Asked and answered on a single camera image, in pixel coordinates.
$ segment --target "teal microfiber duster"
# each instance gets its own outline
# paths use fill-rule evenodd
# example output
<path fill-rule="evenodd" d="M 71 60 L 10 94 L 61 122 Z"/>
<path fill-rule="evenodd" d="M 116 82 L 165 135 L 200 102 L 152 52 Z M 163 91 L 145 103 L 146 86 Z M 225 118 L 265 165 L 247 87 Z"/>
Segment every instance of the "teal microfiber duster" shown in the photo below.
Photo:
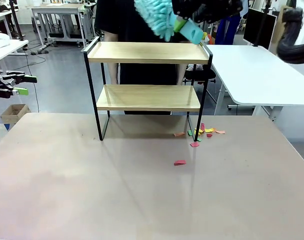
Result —
<path fill-rule="evenodd" d="M 172 0 L 134 0 L 134 6 L 154 34 L 169 42 L 177 20 Z M 191 19 L 179 32 L 194 44 L 199 44 L 203 37 L 203 31 Z"/>

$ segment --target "top shelf board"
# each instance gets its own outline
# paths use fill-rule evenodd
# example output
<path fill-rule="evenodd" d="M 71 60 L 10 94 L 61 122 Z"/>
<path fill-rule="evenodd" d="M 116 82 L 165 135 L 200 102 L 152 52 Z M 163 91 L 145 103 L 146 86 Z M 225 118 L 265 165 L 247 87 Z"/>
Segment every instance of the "top shelf board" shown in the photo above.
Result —
<path fill-rule="evenodd" d="M 161 42 L 98 42 L 88 54 L 90 63 L 208 64 L 200 45 Z"/>

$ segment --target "two-tier wooden shelf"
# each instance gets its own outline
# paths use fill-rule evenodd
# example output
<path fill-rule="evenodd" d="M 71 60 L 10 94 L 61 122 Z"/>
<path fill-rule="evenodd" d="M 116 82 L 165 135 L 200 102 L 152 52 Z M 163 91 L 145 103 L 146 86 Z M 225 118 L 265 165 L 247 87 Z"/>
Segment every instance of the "two-tier wooden shelf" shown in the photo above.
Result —
<path fill-rule="evenodd" d="M 198 112 L 199 132 L 207 87 L 204 85 L 201 103 L 193 86 L 178 85 L 111 85 L 106 84 L 103 63 L 139 64 L 202 64 L 211 69 L 213 55 L 206 45 L 192 43 L 102 42 L 100 38 L 84 50 L 84 60 L 91 91 L 99 139 L 102 141 L 110 111 L 172 111 Z M 90 63 L 101 63 L 104 87 L 95 97 Z M 107 111 L 108 118 L 101 130 L 98 110 Z"/>

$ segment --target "black hose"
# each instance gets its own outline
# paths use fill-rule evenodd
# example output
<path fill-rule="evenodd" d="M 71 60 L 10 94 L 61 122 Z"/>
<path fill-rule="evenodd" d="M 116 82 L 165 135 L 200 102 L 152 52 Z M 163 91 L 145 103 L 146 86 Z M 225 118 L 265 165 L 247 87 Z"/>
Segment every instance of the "black hose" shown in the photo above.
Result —
<path fill-rule="evenodd" d="M 302 8 L 287 9 L 282 17 L 285 29 L 277 45 L 277 55 L 289 64 L 304 64 L 304 44 L 294 45 L 302 26 Z"/>

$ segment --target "monitor screen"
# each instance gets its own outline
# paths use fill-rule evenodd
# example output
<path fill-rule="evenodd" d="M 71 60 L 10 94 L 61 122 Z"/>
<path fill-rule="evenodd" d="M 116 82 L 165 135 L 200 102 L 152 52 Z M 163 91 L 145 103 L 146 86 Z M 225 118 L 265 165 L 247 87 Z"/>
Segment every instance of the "monitor screen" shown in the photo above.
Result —
<path fill-rule="evenodd" d="M 254 44 L 257 40 L 257 36 L 259 33 L 259 28 L 261 26 L 262 18 L 264 13 L 254 10 L 252 8 L 248 9 L 245 32 L 244 32 L 244 40 Z M 258 41 L 258 45 L 269 49 L 274 26 L 276 24 L 276 16 L 266 15 L 265 22 L 263 25 L 263 30 L 261 32 L 260 39 Z"/>

